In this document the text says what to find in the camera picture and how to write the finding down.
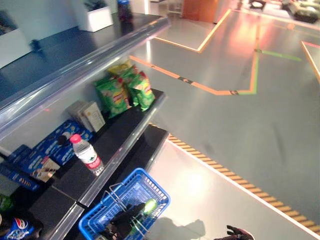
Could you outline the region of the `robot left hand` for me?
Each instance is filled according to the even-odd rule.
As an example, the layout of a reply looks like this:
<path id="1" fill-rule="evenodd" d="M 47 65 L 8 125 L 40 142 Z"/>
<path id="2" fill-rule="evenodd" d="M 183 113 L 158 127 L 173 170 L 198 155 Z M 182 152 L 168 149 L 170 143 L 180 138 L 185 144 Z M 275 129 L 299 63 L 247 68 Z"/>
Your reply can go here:
<path id="1" fill-rule="evenodd" d="M 124 240 L 136 233 L 144 237 L 145 233 L 149 231 L 143 222 L 157 206 L 158 204 L 154 199 L 141 202 L 138 205 L 129 204 L 125 210 L 116 214 L 95 239 Z"/>

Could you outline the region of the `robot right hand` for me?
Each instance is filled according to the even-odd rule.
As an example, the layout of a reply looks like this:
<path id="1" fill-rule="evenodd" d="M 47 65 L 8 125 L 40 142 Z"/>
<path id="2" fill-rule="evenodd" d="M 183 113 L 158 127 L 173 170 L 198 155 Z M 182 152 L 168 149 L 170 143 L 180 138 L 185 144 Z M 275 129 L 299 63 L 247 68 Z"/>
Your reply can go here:
<path id="1" fill-rule="evenodd" d="M 255 240 L 254 236 L 244 229 L 231 225 L 227 225 L 226 228 L 227 236 L 215 238 L 214 240 Z"/>

